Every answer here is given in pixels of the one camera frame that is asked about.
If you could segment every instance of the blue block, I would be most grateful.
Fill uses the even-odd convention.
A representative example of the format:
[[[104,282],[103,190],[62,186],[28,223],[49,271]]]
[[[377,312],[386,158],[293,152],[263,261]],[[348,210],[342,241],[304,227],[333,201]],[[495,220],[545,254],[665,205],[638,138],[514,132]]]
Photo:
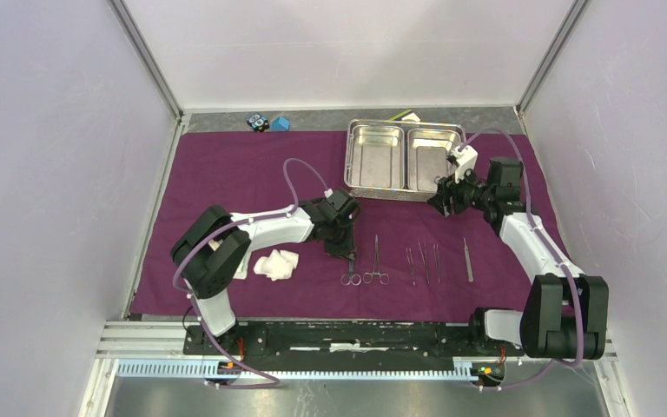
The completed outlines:
[[[290,121],[285,117],[277,117],[269,125],[269,129],[273,132],[286,132],[290,130]]]

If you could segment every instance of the purple cloth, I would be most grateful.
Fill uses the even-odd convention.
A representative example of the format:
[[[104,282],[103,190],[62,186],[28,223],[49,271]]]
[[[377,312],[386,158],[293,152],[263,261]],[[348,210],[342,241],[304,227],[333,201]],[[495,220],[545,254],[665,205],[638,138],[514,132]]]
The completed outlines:
[[[170,249],[208,206],[221,204],[229,212],[256,213],[279,209],[292,197],[282,175],[282,163],[300,158],[318,169],[335,189],[343,186],[346,132],[223,132],[191,133],[180,140],[162,198],[159,215],[144,259],[142,278],[132,313],[183,314],[189,303],[173,289],[175,265]],[[545,228],[563,247],[551,209],[545,179],[530,143],[515,135],[531,179],[532,200]],[[479,152],[477,171],[486,175],[493,156],[513,156],[510,144],[483,135],[473,144]],[[301,200],[322,196],[319,180],[300,164],[289,167]],[[424,202],[360,199],[362,213],[355,229],[356,272],[371,271],[374,236],[380,237],[381,270],[390,284],[378,282],[343,286],[347,261],[323,250],[322,242],[286,244],[280,248],[300,254],[293,277],[272,282],[251,271],[245,281],[234,280],[228,291],[240,317],[366,318],[404,321],[468,320],[476,307],[523,309],[530,290],[525,272],[477,210],[445,219]],[[467,281],[466,237],[474,282]],[[417,239],[428,247],[431,284],[426,285]],[[439,244],[441,282],[433,256]],[[413,251],[416,285],[406,260]],[[251,264],[270,248],[256,251]]]

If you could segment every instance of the surgical scissors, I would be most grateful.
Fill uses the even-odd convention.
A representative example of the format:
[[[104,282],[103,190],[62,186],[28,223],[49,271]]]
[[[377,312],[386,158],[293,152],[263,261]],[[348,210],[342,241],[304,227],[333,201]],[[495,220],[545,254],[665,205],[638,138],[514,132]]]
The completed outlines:
[[[349,260],[349,272],[341,276],[341,283],[343,285],[360,285],[361,275],[354,273],[354,259]]]
[[[390,275],[382,274],[380,272],[380,237],[378,235],[374,235],[374,268],[372,268],[372,272],[364,273],[364,279],[362,281],[364,281],[365,284],[368,284],[372,282],[375,277],[380,280],[380,284],[382,285],[387,285],[390,282]]]

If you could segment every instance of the small cube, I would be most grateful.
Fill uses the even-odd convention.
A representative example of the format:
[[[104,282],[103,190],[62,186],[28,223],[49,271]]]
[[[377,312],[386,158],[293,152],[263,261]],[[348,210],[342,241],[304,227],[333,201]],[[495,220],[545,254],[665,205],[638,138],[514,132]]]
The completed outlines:
[[[273,132],[287,132],[290,130],[290,121],[285,117],[277,117],[272,121],[270,130]]]
[[[254,113],[251,117],[247,119],[247,124],[255,132],[264,132],[269,129],[269,121],[265,116],[262,116],[259,113]]]

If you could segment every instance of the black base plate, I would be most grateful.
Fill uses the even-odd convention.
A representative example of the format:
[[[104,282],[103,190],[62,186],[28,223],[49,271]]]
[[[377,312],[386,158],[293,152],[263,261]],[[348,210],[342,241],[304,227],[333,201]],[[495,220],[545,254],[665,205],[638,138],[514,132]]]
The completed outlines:
[[[453,370],[453,357],[498,357],[501,342],[475,340],[466,325],[397,321],[245,321],[219,338],[244,362],[276,371]],[[368,352],[331,351],[332,343],[359,343]],[[505,344],[508,356],[523,352]],[[218,354],[200,326],[188,328],[184,354]]]

